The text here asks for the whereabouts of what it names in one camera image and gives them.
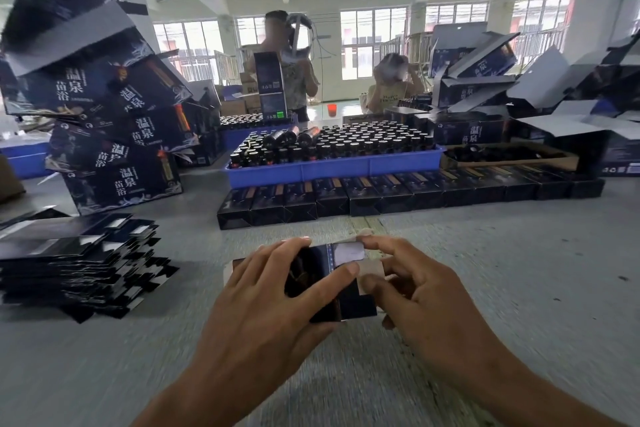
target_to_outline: gray tabletop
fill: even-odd
[[[73,210],[59,178],[0,207]],[[186,192],[130,208],[157,220],[157,253],[180,271],[122,320],[78,325],[57,311],[0,310],[2,427],[124,426],[187,365],[222,287],[222,269],[289,236],[329,243],[349,218],[220,232],[224,176],[194,169]],[[640,425],[640,180],[600,199],[501,203],[404,213],[371,223],[452,266],[500,338],[535,372]],[[249,426],[487,426],[425,371],[381,318],[343,324]]]

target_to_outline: black pants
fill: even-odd
[[[292,112],[298,116],[298,122],[305,123],[309,121],[309,115],[307,115],[307,107],[295,108],[292,110]]]

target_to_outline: headset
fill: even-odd
[[[280,52],[283,62],[295,63],[309,58],[311,47],[313,46],[316,35],[313,29],[313,22],[304,14],[289,14],[285,24],[289,27],[289,47],[284,48]],[[296,49],[298,46],[298,37],[300,36],[300,26],[309,29],[309,45],[306,48]]]

